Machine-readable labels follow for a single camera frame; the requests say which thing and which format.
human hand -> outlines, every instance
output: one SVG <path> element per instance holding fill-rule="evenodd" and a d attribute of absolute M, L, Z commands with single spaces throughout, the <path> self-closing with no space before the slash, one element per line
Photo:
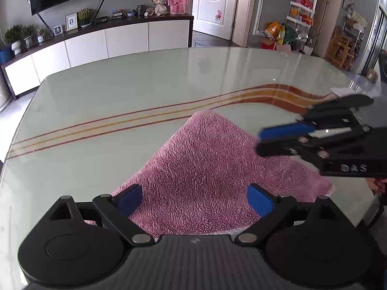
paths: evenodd
<path fill-rule="evenodd" d="M 377 193 L 384 194 L 386 192 L 387 179 L 366 178 L 366 181 L 374 195 Z"/>

small plant pot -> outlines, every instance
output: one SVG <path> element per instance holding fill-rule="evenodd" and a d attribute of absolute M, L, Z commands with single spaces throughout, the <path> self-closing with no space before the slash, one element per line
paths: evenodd
<path fill-rule="evenodd" d="M 22 51 L 21 45 L 22 45 L 22 42 L 21 42 L 20 40 L 15 41 L 15 42 L 12 44 L 11 48 L 12 48 L 12 50 L 15 52 L 15 55 L 16 55 L 16 54 L 19 54 L 19 53 Z"/>
<path fill-rule="evenodd" d="M 39 43 L 43 42 L 44 40 L 45 40 L 45 36 L 44 35 L 39 35 L 37 37 L 37 42 L 39 42 Z"/>
<path fill-rule="evenodd" d="M 15 57 L 11 47 L 7 47 L 0 52 L 0 64 L 3 65 Z"/>
<path fill-rule="evenodd" d="M 30 48 L 32 46 L 32 44 L 34 43 L 34 36 L 29 36 L 27 37 L 25 40 L 26 42 L 26 47 L 27 49 Z"/>
<path fill-rule="evenodd" d="M 81 23 L 81 26 L 85 26 L 85 25 L 90 24 L 90 18 L 84 18 L 84 19 L 79 20 L 79 21 Z"/>

decorative stripe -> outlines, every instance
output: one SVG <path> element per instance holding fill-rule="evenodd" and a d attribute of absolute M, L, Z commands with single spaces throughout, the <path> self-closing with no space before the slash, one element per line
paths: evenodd
<path fill-rule="evenodd" d="M 52 147 L 55 147 L 55 146 L 59 146 L 59 145 L 64 145 L 64 144 L 68 144 L 68 143 L 72 143 L 72 142 L 76 142 L 76 141 L 81 141 L 83 139 L 88 139 L 88 138 L 92 138 L 92 137 L 96 137 L 96 136 L 102 136 L 102 135 L 106 135 L 106 134 L 110 134 L 110 133 L 114 133 L 114 132 L 120 132 L 120 131 L 124 131 L 124 130 L 134 129 L 134 128 L 140 128 L 142 126 L 148 126 L 148 125 L 152 125 L 152 124 L 169 122 L 169 121 L 173 121 L 173 120 L 186 119 L 186 118 L 189 118 L 189 117 L 190 116 L 184 116 L 184 117 L 177 117 L 177 118 L 172 118 L 172 119 L 167 119 L 167 120 L 155 121 L 155 122 L 150 122 L 150 123 L 145 123 L 145 124 L 140 124 L 140 125 L 129 126 L 127 128 L 112 130 L 112 131 L 108 131 L 108 132 L 98 133 L 98 134 L 94 134 L 94 135 L 90 135 L 90 136 L 86 136 L 86 137 L 81 137 L 81 138 L 77 138 L 77 139 L 72 139 L 71 141 L 66 141 L 66 142 L 54 144 L 54 145 L 51 145 L 51 146 L 38 148 L 38 149 L 29 151 L 29 152 L 26 152 L 26 153 L 22 153 L 20 155 L 11 156 L 8 159 L 20 157 L 20 156 L 23 156 L 23 155 L 26 155 L 26 154 L 30 154 L 30 153 L 35 153 L 35 152 L 38 152 L 40 150 L 49 149 L 49 148 L 52 148 Z"/>
<path fill-rule="evenodd" d="M 28 147 L 32 147 L 32 146 L 40 145 L 40 144 L 43 144 L 43 143 L 47 143 L 49 141 L 53 141 L 53 140 L 56 140 L 56 139 L 60 139 L 60 138 L 64 138 L 64 137 L 68 137 L 68 136 L 72 136 L 72 135 L 76 135 L 76 134 L 80 134 L 80 133 L 84 133 L 84 132 L 89 132 L 91 130 L 107 128 L 109 126 L 114 126 L 114 125 L 128 123 L 128 122 L 134 122 L 134 121 L 138 121 L 138 120 L 149 119 L 149 118 L 153 118 L 153 117 L 165 116 L 165 115 L 175 114 L 175 113 L 179 113 L 179 112 L 192 111 L 192 110 L 195 110 L 195 109 L 199 109 L 199 108 L 203 108 L 203 107 L 208 107 L 208 106 L 216 104 L 216 103 L 222 103 L 224 101 L 231 101 L 231 100 L 234 100 L 234 99 L 243 98 L 242 100 L 240 100 L 240 102 L 242 103 L 242 102 L 245 102 L 245 100 L 246 100 L 245 98 L 248 98 L 248 97 L 251 97 L 251 96 L 257 96 L 257 95 L 262 97 L 263 99 L 261 99 L 260 101 L 265 102 L 265 103 L 269 103 L 267 101 L 273 101 L 273 99 L 272 99 L 273 97 L 281 99 L 281 100 L 285 100 L 285 101 L 291 101 L 293 106 L 299 107 L 297 110 L 302 110 L 301 112 L 304 112 L 305 111 L 305 106 L 310 104 L 310 101 L 307 101 L 306 99 L 294 96 L 290 92 L 284 92 L 282 90 L 281 91 L 280 90 L 257 90 L 257 91 L 254 91 L 254 92 L 240 94 L 240 95 L 235 96 L 235 97 L 229 97 L 229 98 L 222 99 L 222 100 L 219 100 L 219 101 L 213 101 L 213 102 L 206 103 L 206 104 L 199 105 L 199 106 L 195 106 L 195 107 L 192 107 L 192 108 L 187 108 L 187 109 L 182 109 L 182 110 L 175 110 L 175 111 L 169 111 L 169 112 L 164 112 L 164 113 L 159 113 L 159 114 L 152 114 L 152 115 L 137 117 L 137 118 L 133 118 L 133 119 L 127 119 L 127 120 L 124 120 L 124 121 L 108 123 L 108 124 L 104 124 L 104 125 L 100 125 L 100 126 L 96 126 L 96 127 L 92 127 L 92 128 L 86 128 L 86 129 L 83 129 L 83 130 L 78 130 L 76 132 L 70 132 L 68 134 L 62 134 L 62 135 L 54 136 L 52 138 L 48 138 L 48 139 L 45 139 L 45 140 L 42 140 L 42 141 L 37 141 L 37 142 L 29 144 L 29 145 L 24 145 L 24 146 L 20 146 L 20 147 L 17 147 L 16 145 L 12 145 L 11 152 L 15 152 L 15 151 L 18 151 L 18 150 L 26 149 Z"/>
<path fill-rule="evenodd" d="M 240 93 L 238 95 L 234 95 L 231 97 L 225 97 L 226 95 Z M 282 108 L 284 110 L 293 112 L 293 113 L 305 113 L 307 107 L 309 107 L 312 104 L 316 104 L 322 101 L 325 101 L 328 98 L 329 95 L 326 96 L 317 96 L 305 93 L 295 87 L 289 86 L 289 85 L 283 85 L 283 84 L 267 84 L 267 85 L 261 85 L 256 87 L 247 88 L 244 90 L 237 90 L 235 92 L 227 93 L 227 94 L 221 94 L 215 97 L 210 97 L 206 99 L 200 99 L 197 101 L 191 101 L 191 102 L 185 102 L 185 103 L 177 103 L 174 105 L 169 106 L 163 106 L 163 107 L 155 107 L 150 109 L 144 109 L 134 112 L 128 112 L 125 114 L 120 114 L 117 116 L 111 116 L 106 117 L 94 121 L 85 122 L 82 124 L 77 124 L 74 126 L 69 126 L 67 128 L 63 128 L 60 130 L 52 131 L 49 133 L 41 134 L 39 136 L 35 136 L 33 138 L 29 138 L 23 141 L 20 141 L 18 143 L 14 143 L 11 148 L 10 152 L 7 155 L 7 159 L 12 159 L 16 157 L 20 157 L 26 154 L 38 152 L 40 150 L 49 149 L 52 147 L 56 147 L 59 145 L 64 145 L 68 143 L 72 143 L 75 141 L 80 141 L 96 136 L 102 136 L 106 134 L 110 134 L 113 132 L 120 132 L 124 130 L 129 130 L 132 128 L 139 128 L 143 126 L 148 126 L 151 124 L 158 124 L 178 119 L 186 119 L 190 117 L 193 112 L 197 110 L 204 110 L 208 107 L 210 109 L 217 109 L 220 107 L 224 107 L 227 105 L 234 105 L 238 103 L 265 103 L 270 105 L 275 105 L 279 108 Z M 176 109 L 176 106 L 181 105 L 187 105 L 191 104 L 189 108 L 185 109 Z M 159 109 L 165 109 L 169 108 L 169 110 L 165 110 L 165 112 L 159 112 L 156 114 L 149 113 L 149 111 L 155 111 Z M 128 117 L 132 116 L 134 114 L 143 113 L 141 116 L 137 116 L 135 118 L 122 118 L 121 121 L 115 121 L 110 123 L 109 120 L 115 119 L 118 117 Z M 174 117 L 171 119 L 168 119 L 168 116 L 180 113 L 181 116 Z M 146 122 L 148 119 L 154 119 L 152 122 Z M 97 126 L 91 126 L 94 123 L 99 123 L 100 125 Z M 123 126 L 127 123 L 132 123 L 131 126 Z M 81 128 L 83 126 L 83 129 L 72 131 L 74 128 Z M 97 130 L 97 132 L 94 132 L 94 134 L 90 134 L 91 131 Z M 60 135 L 52 135 L 51 138 L 45 138 L 43 140 L 35 140 L 35 142 L 32 142 L 33 139 L 38 139 L 45 137 L 49 134 L 55 134 L 60 133 Z M 32 143 L 28 145 L 21 144 L 23 142 L 30 141 Z"/>
<path fill-rule="evenodd" d="M 149 108 L 149 109 L 132 111 L 132 112 L 118 114 L 116 116 L 104 117 L 104 118 L 100 118 L 100 119 L 97 119 L 97 120 L 83 122 L 83 123 L 80 123 L 80 124 L 75 124 L 75 125 L 72 125 L 72 126 L 67 126 L 65 128 L 62 128 L 62 129 L 50 131 L 50 132 L 47 132 L 47 133 L 44 133 L 44 134 L 36 135 L 34 137 L 30 137 L 30 138 L 24 139 L 22 141 L 18 141 L 16 143 L 13 143 L 12 145 L 16 145 L 16 144 L 19 144 L 19 143 L 22 143 L 22 142 L 25 142 L 25 141 L 29 141 L 31 139 L 35 139 L 35 138 L 38 138 L 38 137 L 41 137 L 41 136 L 45 136 L 45 135 L 48 135 L 48 134 L 60 132 L 60 131 L 67 130 L 67 129 L 70 129 L 70 128 L 76 128 L 78 126 L 82 126 L 82 125 L 85 125 L 85 124 L 90 124 L 90 123 L 95 123 L 95 122 L 99 122 L 99 121 L 103 121 L 103 120 L 113 119 L 113 118 L 116 118 L 116 117 L 128 116 L 128 115 L 132 115 L 132 114 L 136 114 L 136 113 L 140 113 L 140 112 L 152 111 L 152 110 L 169 108 L 169 107 L 176 107 L 176 106 L 179 106 L 179 105 L 187 105 L 187 104 L 190 104 L 190 103 L 196 103 L 196 102 L 206 101 L 206 100 L 210 100 L 210 99 L 215 99 L 215 98 L 218 98 L 218 97 L 223 97 L 223 96 L 226 96 L 228 94 L 235 94 L 235 93 L 243 92 L 243 91 L 246 91 L 246 90 L 262 89 L 262 88 L 274 88 L 274 89 L 286 90 L 288 92 L 292 92 L 294 94 L 297 94 L 298 96 L 301 96 L 301 97 L 304 97 L 304 98 L 307 98 L 307 99 L 318 99 L 318 100 L 320 100 L 320 99 L 324 99 L 327 96 L 329 96 L 329 94 L 325 95 L 325 96 L 317 96 L 317 95 L 314 95 L 314 94 L 308 94 L 308 93 L 303 92 L 302 90 L 300 90 L 298 88 L 295 88 L 293 86 L 290 86 L 290 85 L 266 84 L 266 85 L 250 87 L 250 88 L 246 88 L 246 89 L 242 89 L 242 90 L 236 90 L 234 92 L 229 92 L 229 93 L 226 93 L 226 94 L 220 94 L 220 95 L 217 95 L 217 96 L 213 96 L 213 97 L 209 97 L 209 98 L 204 98 L 204 99 L 200 99 L 200 100 L 196 100 L 196 101 L 182 102 L 182 103 L 176 103 L 176 104 L 172 104 L 172 105 L 165 105 L 165 106 L 161 106 L 161 107 L 154 107 L 154 108 Z"/>

gift bag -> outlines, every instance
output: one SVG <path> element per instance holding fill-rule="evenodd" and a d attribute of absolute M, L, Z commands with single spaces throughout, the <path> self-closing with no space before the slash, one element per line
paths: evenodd
<path fill-rule="evenodd" d="M 168 14 L 167 7 L 164 5 L 167 0 L 152 0 L 154 4 L 156 5 L 154 12 L 157 16 L 160 16 L 161 14 Z"/>
<path fill-rule="evenodd" d="M 171 14 L 184 14 L 186 4 L 187 0 L 168 0 L 168 5 L 171 7 Z"/>

blue gripper pad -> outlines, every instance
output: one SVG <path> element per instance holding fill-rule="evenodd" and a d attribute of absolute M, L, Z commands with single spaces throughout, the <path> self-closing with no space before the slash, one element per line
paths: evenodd
<path fill-rule="evenodd" d="M 274 203 L 251 185 L 247 187 L 247 202 L 261 218 L 274 208 Z"/>
<path fill-rule="evenodd" d="M 123 215 L 129 217 L 141 205 L 141 202 L 142 187 L 137 186 L 119 199 L 117 209 Z"/>
<path fill-rule="evenodd" d="M 262 129 L 259 133 L 259 138 L 260 140 L 265 140 L 293 135 L 303 136 L 311 132 L 314 132 L 314 128 L 312 126 L 305 123 L 292 123 Z"/>

